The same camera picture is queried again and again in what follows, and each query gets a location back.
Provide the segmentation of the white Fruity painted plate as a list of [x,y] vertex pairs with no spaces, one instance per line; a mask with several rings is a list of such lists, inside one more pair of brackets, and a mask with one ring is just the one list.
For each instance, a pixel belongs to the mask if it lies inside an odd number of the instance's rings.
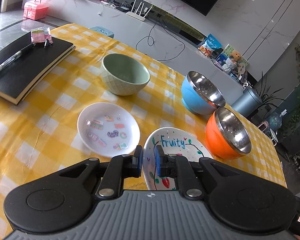
[[143,147],[143,175],[147,188],[155,190],[175,190],[174,179],[160,177],[155,163],[155,146],[160,145],[165,154],[182,155],[189,161],[197,162],[201,157],[212,158],[206,147],[192,134],[174,127],[162,127],[150,134]]

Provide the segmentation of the white sticker plate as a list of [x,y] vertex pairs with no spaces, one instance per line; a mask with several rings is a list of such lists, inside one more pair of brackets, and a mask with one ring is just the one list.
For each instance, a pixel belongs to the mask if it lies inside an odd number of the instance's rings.
[[107,158],[134,152],[140,141],[140,129],[133,116],[108,102],[85,107],[78,116],[77,130],[87,148]]

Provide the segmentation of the orange steel bowl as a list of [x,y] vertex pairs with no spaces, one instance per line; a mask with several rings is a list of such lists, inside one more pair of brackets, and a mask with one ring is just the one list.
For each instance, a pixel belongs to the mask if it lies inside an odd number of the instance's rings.
[[210,153],[222,159],[237,159],[248,155],[252,145],[249,133],[235,114],[219,107],[206,124],[206,144]]

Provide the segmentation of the blue steel bowl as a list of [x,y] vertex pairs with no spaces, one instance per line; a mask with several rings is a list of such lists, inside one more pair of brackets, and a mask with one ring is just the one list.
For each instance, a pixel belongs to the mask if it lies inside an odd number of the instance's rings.
[[196,115],[212,115],[226,104],[221,91],[204,75],[189,71],[181,85],[182,103]]

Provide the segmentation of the green ceramic bowl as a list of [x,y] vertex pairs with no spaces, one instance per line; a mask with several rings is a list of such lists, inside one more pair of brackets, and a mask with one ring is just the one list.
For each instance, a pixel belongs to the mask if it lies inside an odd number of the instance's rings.
[[151,79],[148,69],[138,60],[119,53],[106,55],[101,62],[101,78],[107,90],[128,96],[145,88]]

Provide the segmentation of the grey trash bin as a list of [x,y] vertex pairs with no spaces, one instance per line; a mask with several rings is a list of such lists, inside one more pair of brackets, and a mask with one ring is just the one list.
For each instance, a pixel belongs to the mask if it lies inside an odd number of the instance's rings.
[[253,88],[247,87],[231,107],[242,116],[248,117],[261,105],[262,99],[257,92]]

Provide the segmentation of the pink small heater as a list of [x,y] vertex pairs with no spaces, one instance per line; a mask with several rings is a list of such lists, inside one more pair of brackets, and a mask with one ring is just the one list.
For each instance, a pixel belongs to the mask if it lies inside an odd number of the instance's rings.
[[262,122],[259,124],[258,129],[259,129],[261,132],[266,133],[266,131],[269,130],[269,122],[267,122],[267,120],[262,121]]

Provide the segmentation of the blue water bottle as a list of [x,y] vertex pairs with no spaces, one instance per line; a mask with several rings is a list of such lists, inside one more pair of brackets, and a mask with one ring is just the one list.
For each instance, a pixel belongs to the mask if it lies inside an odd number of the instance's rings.
[[281,113],[273,112],[267,118],[266,121],[269,124],[269,128],[273,131],[277,131],[282,126],[283,116],[287,113],[287,110],[284,109]]

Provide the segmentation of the teddy bear toy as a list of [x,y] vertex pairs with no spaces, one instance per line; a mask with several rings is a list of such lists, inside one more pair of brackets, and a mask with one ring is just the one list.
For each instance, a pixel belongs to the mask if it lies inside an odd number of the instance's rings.
[[235,64],[238,64],[239,62],[242,61],[242,55],[236,51],[236,50],[233,50],[230,54],[229,54],[229,58],[230,60],[235,63]]

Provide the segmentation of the blue snack bag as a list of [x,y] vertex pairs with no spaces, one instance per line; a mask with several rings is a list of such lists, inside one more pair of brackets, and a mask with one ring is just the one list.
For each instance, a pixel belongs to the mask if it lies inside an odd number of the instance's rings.
[[199,51],[206,57],[210,57],[215,50],[221,49],[221,43],[212,34],[209,34],[198,47]]

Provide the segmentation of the blue plastic stool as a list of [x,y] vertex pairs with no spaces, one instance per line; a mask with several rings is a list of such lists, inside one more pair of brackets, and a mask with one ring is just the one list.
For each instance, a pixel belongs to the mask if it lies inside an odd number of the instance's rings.
[[93,30],[95,32],[98,32],[100,34],[103,34],[109,38],[114,38],[114,33],[104,27],[101,26],[95,26],[95,27],[91,27],[90,30]]

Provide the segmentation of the black pen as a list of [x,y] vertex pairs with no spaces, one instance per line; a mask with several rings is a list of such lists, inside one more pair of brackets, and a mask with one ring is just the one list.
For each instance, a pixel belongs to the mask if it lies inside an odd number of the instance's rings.
[[27,54],[29,51],[31,51],[35,47],[35,43],[31,43],[27,46],[25,46],[23,49],[19,50],[15,54],[13,54],[11,57],[6,59],[3,63],[0,64],[0,72],[4,70],[6,67],[8,67],[11,63],[13,63],[15,60],[19,59],[21,56]]

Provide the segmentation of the white wifi router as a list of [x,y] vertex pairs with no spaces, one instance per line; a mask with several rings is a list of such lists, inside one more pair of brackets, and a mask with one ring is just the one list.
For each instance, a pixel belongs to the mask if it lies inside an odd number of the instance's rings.
[[144,22],[153,7],[154,5],[143,0],[134,0],[132,2],[132,7],[126,12],[126,14],[130,17]]

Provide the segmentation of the pink binder clip packet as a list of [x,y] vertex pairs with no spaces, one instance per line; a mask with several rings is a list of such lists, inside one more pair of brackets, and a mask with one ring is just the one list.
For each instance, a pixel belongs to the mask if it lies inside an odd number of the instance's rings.
[[33,44],[43,43],[44,48],[53,45],[52,35],[50,28],[37,28],[31,30],[31,42]]

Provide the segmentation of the pink storage box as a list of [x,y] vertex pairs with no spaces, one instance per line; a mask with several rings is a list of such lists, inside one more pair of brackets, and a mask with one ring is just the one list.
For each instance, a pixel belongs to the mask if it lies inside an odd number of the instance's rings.
[[23,17],[31,20],[40,20],[47,15],[49,5],[42,0],[28,1],[24,4]]

